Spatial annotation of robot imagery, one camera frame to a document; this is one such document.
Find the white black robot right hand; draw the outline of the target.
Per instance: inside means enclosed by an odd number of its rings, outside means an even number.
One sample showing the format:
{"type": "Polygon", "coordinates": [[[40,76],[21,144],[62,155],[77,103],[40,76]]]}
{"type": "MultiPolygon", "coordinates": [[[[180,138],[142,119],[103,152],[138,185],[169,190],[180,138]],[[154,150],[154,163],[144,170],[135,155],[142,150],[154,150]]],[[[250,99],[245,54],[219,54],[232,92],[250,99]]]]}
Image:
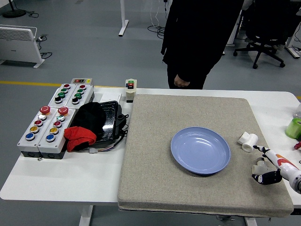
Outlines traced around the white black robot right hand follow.
{"type": "Polygon", "coordinates": [[[269,148],[258,145],[253,148],[263,153],[257,159],[257,164],[252,166],[252,178],[255,181],[261,185],[271,185],[286,179],[295,192],[301,192],[301,171],[295,165],[269,148]],[[275,171],[267,166],[265,157],[277,168],[275,171]]]}

